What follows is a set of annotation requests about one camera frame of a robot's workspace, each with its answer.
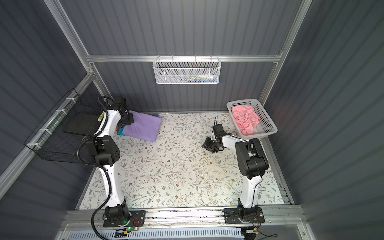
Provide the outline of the purple printed t shirt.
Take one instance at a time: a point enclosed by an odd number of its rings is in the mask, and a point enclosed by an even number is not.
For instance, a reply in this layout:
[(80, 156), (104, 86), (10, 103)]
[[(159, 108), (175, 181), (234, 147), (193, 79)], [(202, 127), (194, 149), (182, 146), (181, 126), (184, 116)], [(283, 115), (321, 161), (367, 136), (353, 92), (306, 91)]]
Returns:
[(133, 114), (134, 122), (124, 126), (122, 134), (139, 140), (154, 142), (160, 129), (161, 118), (135, 111), (131, 111), (131, 113)]

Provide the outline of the white plastic laundry basket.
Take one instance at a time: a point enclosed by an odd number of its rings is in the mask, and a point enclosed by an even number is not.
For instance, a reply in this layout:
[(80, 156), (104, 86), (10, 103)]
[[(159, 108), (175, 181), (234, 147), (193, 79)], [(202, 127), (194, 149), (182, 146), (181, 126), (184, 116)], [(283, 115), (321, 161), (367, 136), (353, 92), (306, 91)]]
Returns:
[[(252, 133), (249, 135), (244, 135), (236, 123), (235, 117), (233, 115), (233, 108), (236, 106), (250, 106), (255, 114), (259, 117), (259, 123), (253, 127)], [(227, 108), (230, 113), (231, 119), (235, 125), (235, 129), (242, 139), (253, 139), (253, 138), (264, 138), (271, 134), (275, 134), (278, 131), (278, 128), (274, 124), (273, 120), (264, 109), (263, 105), (256, 99), (245, 99), (245, 100), (237, 100), (227, 103)]]

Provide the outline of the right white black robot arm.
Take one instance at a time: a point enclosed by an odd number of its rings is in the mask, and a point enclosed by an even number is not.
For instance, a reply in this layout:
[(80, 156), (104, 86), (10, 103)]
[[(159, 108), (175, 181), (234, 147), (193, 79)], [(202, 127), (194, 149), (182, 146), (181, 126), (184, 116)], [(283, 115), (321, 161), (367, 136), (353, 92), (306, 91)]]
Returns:
[(238, 206), (222, 210), (226, 224), (262, 224), (264, 214), (259, 207), (259, 185), (269, 163), (259, 139), (243, 140), (226, 133), (221, 124), (213, 126), (213, 138), (207, 137), (202, 147), (211, 153), (232, 149), (236, 153), (238, 168), (243, 175), (243, 189)]

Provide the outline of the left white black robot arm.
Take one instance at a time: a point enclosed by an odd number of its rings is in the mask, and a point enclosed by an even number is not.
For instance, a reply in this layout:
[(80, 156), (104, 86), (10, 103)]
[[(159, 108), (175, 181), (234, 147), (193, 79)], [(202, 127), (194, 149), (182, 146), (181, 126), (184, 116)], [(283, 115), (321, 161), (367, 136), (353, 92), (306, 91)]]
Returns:
[(98, 102), (103, 108), (103, 119), (97, 132), (80, 143), (77, 158), (83, 165), (99, 168), (102, 174), (106, 200), (97, 210), (104, 209), (103, 226), (126, 227), (132, 222), (132, 215), (120, 189), (117, 162), (121, 152), (113, 136), (116, 129), (132, 124), (134, 117), (123, 98), (115, 101), (100, 96)]

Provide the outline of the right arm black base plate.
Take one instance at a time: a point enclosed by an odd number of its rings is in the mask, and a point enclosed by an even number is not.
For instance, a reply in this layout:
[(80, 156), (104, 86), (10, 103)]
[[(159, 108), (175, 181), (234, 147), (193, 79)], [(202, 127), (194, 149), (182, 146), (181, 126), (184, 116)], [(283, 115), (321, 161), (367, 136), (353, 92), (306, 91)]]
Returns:
[(262, 208), (256, 206), (254, 208), (243, 209), (240, 206), (235, 208), (225, 208), (222, 216), (226, 224), (263, 224), (265, 217)]

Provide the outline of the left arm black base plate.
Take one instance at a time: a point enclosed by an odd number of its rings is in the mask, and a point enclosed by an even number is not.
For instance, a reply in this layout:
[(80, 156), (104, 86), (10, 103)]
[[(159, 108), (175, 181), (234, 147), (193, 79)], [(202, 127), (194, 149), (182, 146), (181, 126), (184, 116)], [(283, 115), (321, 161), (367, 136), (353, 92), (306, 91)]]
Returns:
[(105, 217), (103, 215), (104, 228), (138, 228), (144, 225), (146, 211), (130, 211), (129, 213), (113, 213)]

